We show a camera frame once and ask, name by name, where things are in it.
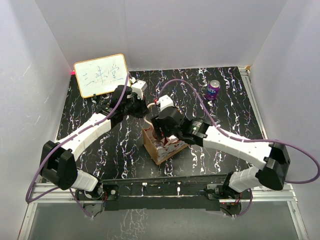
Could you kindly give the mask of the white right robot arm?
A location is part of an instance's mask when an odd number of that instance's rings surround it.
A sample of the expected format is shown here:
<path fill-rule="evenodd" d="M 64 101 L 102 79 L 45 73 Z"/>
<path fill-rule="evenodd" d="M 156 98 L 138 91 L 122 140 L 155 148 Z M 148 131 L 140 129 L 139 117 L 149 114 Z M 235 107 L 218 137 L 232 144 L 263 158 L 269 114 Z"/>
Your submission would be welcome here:
<path fill-rule="evenodd" d="M 252 166 L 230 172 L 215 194 L 235 198 L 245 190 L 264 186 L 281 191 L 290 166 L 287 148 L 282 143 L 250 142 L 242 136 L 219 131 L 206 119 L 188 119 L 176 107 L 169 106 L 151 118 L 158 140 L 175 136 L 179 140 L 204 148 L 216 149 L 245 160 Z"/>

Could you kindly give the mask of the patterned canvas tote bag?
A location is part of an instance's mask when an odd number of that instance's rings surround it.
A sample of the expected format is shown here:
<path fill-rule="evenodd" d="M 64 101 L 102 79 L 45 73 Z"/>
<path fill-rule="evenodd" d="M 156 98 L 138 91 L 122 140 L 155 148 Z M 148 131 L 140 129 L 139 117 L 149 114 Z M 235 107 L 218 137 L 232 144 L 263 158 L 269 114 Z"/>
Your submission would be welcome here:
<path fill-rule="evenodd" d="M 154 138 L 155 132 L 153 125 L 147 120 L 147 116 L 144 116 L 143 120 L 149 125 L 148 128 L 142 129 L 143 146 L 157 166 L 189 146 L 184 141 L 172 135 L 161 140 L 164 144 L 163 148 L 155 149 L 153 141 L 155 141 L 156 138 Z"/>

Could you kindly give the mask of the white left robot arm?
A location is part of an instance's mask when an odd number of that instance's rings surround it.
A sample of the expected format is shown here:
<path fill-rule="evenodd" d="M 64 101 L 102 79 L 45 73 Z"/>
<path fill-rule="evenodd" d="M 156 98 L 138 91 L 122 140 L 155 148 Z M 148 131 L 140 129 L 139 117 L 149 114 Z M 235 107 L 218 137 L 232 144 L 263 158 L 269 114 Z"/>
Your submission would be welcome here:
<path fill-rule="evenodd" d="M 40 175 L 61 190 L 83 190 L 93 200 L 103 195 L 100 180 L 77 169 L 76 161 L 94 141 L 109 132 L 126 116 L 143 118 L 148 112 L 144 91 L 147 83 L 138 80 L 130 87 L 119 85 L 89 120 L 57 142 L 48 141 L 42 149 Z"/>

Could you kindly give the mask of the purple Fanta can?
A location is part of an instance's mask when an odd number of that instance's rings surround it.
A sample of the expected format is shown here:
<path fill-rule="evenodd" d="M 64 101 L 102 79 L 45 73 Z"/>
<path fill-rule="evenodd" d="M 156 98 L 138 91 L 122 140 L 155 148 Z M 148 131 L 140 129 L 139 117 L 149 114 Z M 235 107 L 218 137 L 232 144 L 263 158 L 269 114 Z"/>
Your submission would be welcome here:
<path fill-rule="evenodd" d="M 221 84 L 218 80 L 211 80 L 207 85 L 207 92 L 205 94 L 205 98 L 208 101 L 215 100 L 219 94 L 220 88 Z"/>

